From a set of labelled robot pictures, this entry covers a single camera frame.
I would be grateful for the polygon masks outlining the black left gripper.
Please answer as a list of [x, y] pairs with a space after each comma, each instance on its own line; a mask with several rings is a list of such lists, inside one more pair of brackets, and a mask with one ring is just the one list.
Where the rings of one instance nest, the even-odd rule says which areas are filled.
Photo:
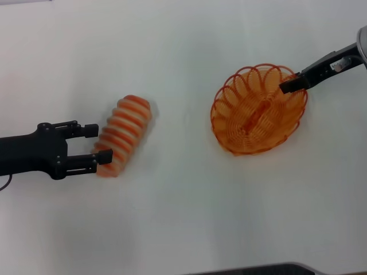
[[66, 139], [98, 137], [99, 126], [82, 126], [76, 120], [41, 123], [30, 134], [1, 138], [1, 175], [41, 171], [52, 179], [67, 175], [95, 174], [98, 165], [112, 162], [112, 149], [88, 155], [68, 156]]

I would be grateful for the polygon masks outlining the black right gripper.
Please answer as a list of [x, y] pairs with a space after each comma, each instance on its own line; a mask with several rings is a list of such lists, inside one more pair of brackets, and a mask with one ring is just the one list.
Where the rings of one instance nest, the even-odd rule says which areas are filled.
[[353, 43], [322, 57], [302, 70], [298, 77], [280, 83], [279, 88], [284, 94], [310, 89], [328, 78], [359, 65], [361, 65], [361, 55], [357, 44]]

